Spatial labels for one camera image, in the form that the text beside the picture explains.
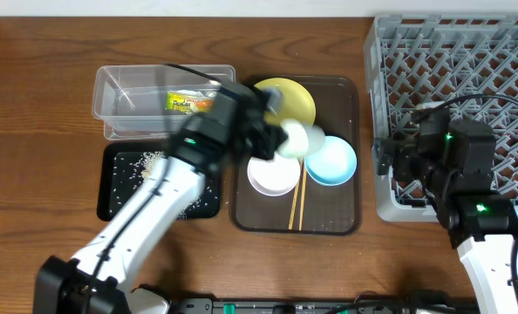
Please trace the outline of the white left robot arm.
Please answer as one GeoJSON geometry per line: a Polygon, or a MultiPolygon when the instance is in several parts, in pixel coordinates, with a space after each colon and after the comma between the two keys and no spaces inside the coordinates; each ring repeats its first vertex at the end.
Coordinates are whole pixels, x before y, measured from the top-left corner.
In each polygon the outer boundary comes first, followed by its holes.
{"type": "Polygon", "coordinates": [[[283,92],[221,84],[212,106],[194,113],[166,141],[150,176],[105,228],[69,261],[49,257],[35,281],[35,313],[168,313],[171,303],[133,282],[149,253],[201,196],[207,178],[249,156],[271,159],[287,138],[265,120],[283,92]]]}

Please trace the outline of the pale green cup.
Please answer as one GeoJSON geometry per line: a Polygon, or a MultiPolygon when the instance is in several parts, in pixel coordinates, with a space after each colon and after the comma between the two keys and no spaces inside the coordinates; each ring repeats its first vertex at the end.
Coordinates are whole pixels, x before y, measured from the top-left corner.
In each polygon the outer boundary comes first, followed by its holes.
{"type": "Polygon", "coordinates": [[[280,127],[287,135],[276,150],[284,158],[303,158],[319,151],[325,142],[325,133],[319,126],[306,126],[295,119],[284,119],[280,127]]]}

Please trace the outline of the pink bowl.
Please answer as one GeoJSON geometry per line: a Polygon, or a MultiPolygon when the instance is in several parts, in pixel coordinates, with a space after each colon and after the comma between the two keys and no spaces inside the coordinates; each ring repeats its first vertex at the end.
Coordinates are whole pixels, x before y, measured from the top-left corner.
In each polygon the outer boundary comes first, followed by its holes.
{"type": "Polygon", "coordinates": [[[300,178],[301,168],[297,159],[278,154],[272,160],[251,158],[247,176],[251,186],[266,196],[281,196],[292,190],[300,178]]]}

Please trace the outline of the green snack wrapper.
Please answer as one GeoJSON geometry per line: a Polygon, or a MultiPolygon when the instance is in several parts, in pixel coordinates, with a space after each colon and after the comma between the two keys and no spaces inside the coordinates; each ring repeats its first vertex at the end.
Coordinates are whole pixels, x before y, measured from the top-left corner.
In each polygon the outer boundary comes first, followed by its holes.
{"type": "Polygon", "coordinates": [[[207,112],[213,105],[214,98],[192,97],[174,92],[167,92],[165,108],[185,114],[207,112]]]}

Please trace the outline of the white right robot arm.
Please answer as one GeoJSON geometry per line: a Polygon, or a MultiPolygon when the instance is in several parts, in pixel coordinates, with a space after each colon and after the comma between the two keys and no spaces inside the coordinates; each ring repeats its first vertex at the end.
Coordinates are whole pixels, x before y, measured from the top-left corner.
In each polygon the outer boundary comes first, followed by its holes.
{"type": "Polygon", "coordinates": [[[420,130],[415,140],[375,140],[378,174],[419,181],[429,193],[480,312],[518,312],[518,214],[491,188],[491,126],[475,120],[425,121],[420,130]]]}

